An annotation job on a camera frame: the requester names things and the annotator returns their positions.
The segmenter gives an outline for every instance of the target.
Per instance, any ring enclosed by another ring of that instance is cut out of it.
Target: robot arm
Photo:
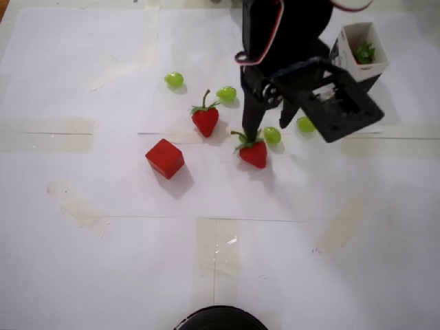
[[[350,10],[371,2],[332,1],[339,7],[357,6]],[[350,74],[328,61],[329,48],[318,37],[332,12],[329,0],[243,0],[245,50],[236,61],[245,94],[242,126],[249,141],[256,139],[265,112],[283,100],[282,129],[302,108],[327,142],[383,118]],[[329,93],[314,93],[330,84],[334,87]]]

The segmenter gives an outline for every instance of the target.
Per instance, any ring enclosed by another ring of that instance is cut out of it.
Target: red cube
[[[160,140],[145,157],[151,167],[167,179],[185,164],[182,152],[165,139]]]

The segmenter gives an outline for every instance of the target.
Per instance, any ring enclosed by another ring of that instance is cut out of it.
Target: white paper box
[[[352,52],[365,41],[372,43],[376,49],[372,64],[358,64]],[[362,81],[361,87],[365,91],[370,90],[390,63],[373,23],[344,26],[331,50],[330,58],[334,65],[347,70],[357,82]]]

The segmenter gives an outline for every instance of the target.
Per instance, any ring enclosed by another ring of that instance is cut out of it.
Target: strawberry
[[[231,134],[239,136],[241,144],[235,150],[240,150],[242,160],[258,168],[266,167],[267,149],[263,139],[258,137],[254,142],[248,142],[243,133],[231,131]]]
[[[192,106],[191,115],[192,122],[199,129],[200,133],[209,138],[214,131],[215,125],[219,121],[219,112],[215,107],[219,105],[218,102],[214,102],[209,106],[205,106],[206,96],[210,93],[208,89],[203,97],[203,104],[201,107]]]

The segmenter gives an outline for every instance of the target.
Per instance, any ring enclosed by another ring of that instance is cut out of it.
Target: masking tape
[[[10,1],[0,25],[0,58],[14,30],[20,11],[28,7],[87,8],[87,9],[157,9],[159,0],[14,0]]]
[[[276,311],[263,311],[252,313],[269,330],[282,330],[280,314]]]
[[[0,74],[0,105],[3,103],[6,91],[8,90],[9,82],[11,81],[11,76],[5,74]]]
[[[365,200],[350,198],[324,229],[315,244],[315,251],[325,255],[335,254],[350,239],[366,214]]]
[[[198,134],[197,132],[187,133],[167,133],[164,135],[164,139],[175,144],[198,144],[206,142],[206,138]],[[214,131],[209,138],[209,143],[233,143],[238,141],[237,136],[231,136],[229,132],[216,132]]]
[[[216,221],[198,219],[196,226],[197,255],[192,284],[191,312],[214,304]]]
[[[236,306],[239,295],[239,222],[197,220],[197,262],[191,307]]]
[[[155,330],[175,330],[194,311],[187,313],[164,313],[156,318]]]
[[[343,139],[341,151],[349,157],[440,158],[440,140]]]
[[[160,0],[161,9],[241,8],[243,0]]]
[[[93,134],[96,123],[88,118],[0,119],[0,133]]]
[[[100,238],[104,236],[108,223],[102,218],[102,213],[91,207],[90,203],[74,192],[65,182],[53,182],[47,185],[47,193],[54,198],[61,208],[75,218],[83,227],[88,227]]]
[[[365,10],[366,12],[394,12],[405,11],[406,6],[402,0],[375,0]]]
[[[239,221],[216,219],[214,304],[237,306],[239,301]]]
[[[14,31],[15,23],[20,11],[28,7],[48,7],[48,8],[81,8],[81,9],[132,9],[145,11],[145,30],[144,42],[141,56],[138,63],[134,63],[135,69],[127,70],[127,65],[123,63],[110,68],[102,77],[99,77],[92,84],[90,90],[96,90],[101,86],[127,74],[136,69],[150,67],[155,63],[155,53],[157,47],[157,25],[159,17],[159,0],[15,0],[11,1],[5,12],[0,25],[0,59],[3,58],[9,40]]]
[[[0,153],[88,153],[93,135],[0,133]]]
[[[381,131],[354,133],[350,139],[415,139],[440,140],[440,126],[427,124],[381,125]]]
[[[159,9],[145,9],[144,41],[141,55],[136,63],[117,63],[113,60],[112,66],[108,68],[99,78],[91,83],[89,91],[95,91],[112,81],[132,74],[140,69],[148,68],[155,64],[157,48],[157,27],[159,23]]]

